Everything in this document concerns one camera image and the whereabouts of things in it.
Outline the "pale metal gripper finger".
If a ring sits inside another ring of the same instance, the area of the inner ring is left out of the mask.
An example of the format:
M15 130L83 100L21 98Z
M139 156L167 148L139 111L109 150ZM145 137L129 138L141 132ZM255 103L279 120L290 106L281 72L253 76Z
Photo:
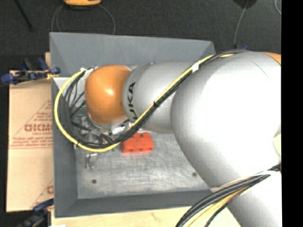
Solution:
M87 169L93 169L95 166L95 162L98 154L96 152L88 152L85 155L85 165Z

